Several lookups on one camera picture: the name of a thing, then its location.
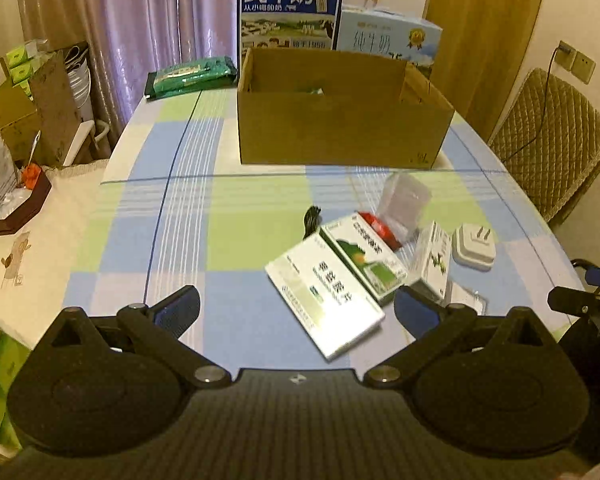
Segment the narrow white medicine box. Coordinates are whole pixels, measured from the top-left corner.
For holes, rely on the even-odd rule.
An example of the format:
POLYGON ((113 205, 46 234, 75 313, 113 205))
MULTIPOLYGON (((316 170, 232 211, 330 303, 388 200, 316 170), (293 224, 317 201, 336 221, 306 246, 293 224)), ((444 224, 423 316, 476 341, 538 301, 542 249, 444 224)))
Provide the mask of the narrow white medicine box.
POLYGON ((438 222, 430 222, 419 233, 408 269, 407 284, 438 304, 442 304, 448 286, 451 249, 449 234, 438 222))

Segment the white power adapter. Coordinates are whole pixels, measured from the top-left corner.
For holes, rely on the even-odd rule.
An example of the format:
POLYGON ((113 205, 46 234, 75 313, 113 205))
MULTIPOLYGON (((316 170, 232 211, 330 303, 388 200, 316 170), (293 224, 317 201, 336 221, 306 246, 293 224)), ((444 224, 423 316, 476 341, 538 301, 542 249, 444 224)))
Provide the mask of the white power adapter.
POLYGON ((463 223, 453 233, 454 260, 461 266, 488 272, 496 257, 494 232, 486 226, 463 223))

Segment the red snack packet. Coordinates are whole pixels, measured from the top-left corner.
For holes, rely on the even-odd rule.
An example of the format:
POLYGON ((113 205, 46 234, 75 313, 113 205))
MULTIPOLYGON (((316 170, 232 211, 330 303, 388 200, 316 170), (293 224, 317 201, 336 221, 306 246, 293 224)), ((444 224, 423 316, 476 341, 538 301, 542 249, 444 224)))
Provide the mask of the red snack packet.
POLYGON ((358 214, 394 252, 402 247, 400 240, 394 236, 393 232, 385 222, 381 221, 378 217, 368 211, 359 211, 358 214))

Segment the white Mecobalamin tablet box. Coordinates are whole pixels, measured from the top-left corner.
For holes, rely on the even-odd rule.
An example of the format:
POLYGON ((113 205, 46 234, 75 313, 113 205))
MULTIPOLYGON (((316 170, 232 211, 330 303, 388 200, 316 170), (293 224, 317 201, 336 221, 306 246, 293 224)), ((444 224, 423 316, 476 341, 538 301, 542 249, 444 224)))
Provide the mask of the white Mecobalamin tablet box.
POLYGON ((270 261, 265 272, 326 360, 336 359, 385 319, 380 305, 320 234, 270 261))

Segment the green white spray box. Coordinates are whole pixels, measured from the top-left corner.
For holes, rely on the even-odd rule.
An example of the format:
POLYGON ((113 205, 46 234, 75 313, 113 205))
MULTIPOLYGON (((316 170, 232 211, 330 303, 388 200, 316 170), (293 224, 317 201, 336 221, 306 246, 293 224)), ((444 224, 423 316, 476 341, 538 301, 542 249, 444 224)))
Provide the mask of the green white spray box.
POLYGON ((378 304, 393 300, 406 266, 360 214, 325 223, 320 234, 378 304))

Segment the clear plastic container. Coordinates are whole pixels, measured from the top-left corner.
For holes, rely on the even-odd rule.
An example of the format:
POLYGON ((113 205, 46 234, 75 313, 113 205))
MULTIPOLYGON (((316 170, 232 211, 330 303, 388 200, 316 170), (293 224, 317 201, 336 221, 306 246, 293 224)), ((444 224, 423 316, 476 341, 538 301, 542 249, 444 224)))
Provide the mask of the clear plastic container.
POLYGON ((428 186, 407 172, 394 172, 385 182, 377 217, 388 226, 396 240, 404 244, 416 232, 430 198, 428 186))

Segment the clear plastic bag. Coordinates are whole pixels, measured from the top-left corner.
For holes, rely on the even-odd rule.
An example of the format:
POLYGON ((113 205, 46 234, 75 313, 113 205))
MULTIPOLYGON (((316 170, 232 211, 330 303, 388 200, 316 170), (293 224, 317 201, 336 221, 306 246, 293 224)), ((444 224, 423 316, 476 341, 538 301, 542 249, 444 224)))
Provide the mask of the clear plastic bag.
POLYGON ((455 282, 448 285, 445 301, 449 308, 471 308, 478 315, 485 315, 486 306, 488 305, 488 302, 478 292, 460 286, 455 282))

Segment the quilted beige chair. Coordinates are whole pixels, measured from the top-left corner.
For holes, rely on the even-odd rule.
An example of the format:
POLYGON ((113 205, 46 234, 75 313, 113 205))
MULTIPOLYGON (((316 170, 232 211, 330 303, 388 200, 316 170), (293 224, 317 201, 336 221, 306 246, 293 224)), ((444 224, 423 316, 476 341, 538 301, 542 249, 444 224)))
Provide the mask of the quilted beige chair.
POLYGON ((562 223, 600 173, 600 112, 535 68, 489 146, 544 220, 562 223))

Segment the brown tray with items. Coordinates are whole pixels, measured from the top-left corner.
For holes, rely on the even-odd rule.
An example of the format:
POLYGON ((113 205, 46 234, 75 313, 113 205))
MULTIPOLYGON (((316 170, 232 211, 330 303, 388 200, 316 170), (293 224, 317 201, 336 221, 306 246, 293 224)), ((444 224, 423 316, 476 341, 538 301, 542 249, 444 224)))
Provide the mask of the brown tray with items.
POLYGON ((17 233, 42 209, 52 185, 35 162, 24 168, 21 184, 0 203, 0 236, 17 233))

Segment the brown cardboard box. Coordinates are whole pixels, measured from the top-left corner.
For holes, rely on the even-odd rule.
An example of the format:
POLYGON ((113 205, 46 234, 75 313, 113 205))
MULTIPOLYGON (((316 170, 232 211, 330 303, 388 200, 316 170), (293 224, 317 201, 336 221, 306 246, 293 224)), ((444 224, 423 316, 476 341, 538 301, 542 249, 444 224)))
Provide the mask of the brown cardboard box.
POLYGON ((443 94, 404 60, 251 48, 240 70, 245 165, 429 169, 453 116, 443 94))

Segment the green plastic snack package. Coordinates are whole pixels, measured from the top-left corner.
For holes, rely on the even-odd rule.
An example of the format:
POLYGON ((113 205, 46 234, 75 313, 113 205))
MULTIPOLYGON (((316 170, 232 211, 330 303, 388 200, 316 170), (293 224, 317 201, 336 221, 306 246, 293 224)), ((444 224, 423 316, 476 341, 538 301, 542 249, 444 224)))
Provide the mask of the green plastic snack package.
POLYGON ((237 77, 231 58, 201 58, 173 65, 147 75, 144 96, 148 100, 230 87, 237 77))

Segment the light blue milk carton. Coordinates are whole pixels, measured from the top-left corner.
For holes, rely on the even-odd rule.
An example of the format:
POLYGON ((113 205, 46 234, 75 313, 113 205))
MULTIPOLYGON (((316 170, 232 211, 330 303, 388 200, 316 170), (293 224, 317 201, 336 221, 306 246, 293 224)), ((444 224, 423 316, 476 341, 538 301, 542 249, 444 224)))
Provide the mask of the light blue milk carton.
POLYGON ((408 61, 430 78, 442 32, 440 26, 423 18, 345 6, 340 15, 337 49, 408 61))

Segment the purple curtain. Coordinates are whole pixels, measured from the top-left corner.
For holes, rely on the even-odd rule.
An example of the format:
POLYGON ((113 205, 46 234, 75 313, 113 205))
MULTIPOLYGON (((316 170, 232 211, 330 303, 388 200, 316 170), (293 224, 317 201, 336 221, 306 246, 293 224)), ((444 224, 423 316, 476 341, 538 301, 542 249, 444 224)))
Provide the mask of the purple curtain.
POLYGON ((237 0, 18 0, 24 36, 54 50, 90 47, 95 115, 122 130, 148 73, 196 58, 235 56, 237 0))

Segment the dark blue milk carton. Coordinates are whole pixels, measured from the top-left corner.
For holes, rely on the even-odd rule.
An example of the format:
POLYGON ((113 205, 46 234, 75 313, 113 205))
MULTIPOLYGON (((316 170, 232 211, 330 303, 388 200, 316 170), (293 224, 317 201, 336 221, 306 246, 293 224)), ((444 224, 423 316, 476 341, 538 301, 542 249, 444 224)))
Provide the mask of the dark blue milk carton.
POLYGON ((253 48, 334 50, 342 0, 237 0, 237 64, 253 48))

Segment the wall power socket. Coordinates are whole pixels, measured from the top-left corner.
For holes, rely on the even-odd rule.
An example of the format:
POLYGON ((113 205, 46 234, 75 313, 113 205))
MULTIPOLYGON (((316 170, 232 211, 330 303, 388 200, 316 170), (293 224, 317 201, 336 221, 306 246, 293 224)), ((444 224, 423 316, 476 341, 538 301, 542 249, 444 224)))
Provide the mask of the wall power socket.
POLYGON ((596 62, 586 54, 561 41, 557 46, 554 62, 572 73, 584 84, 589 84, 596 69, 596 62))

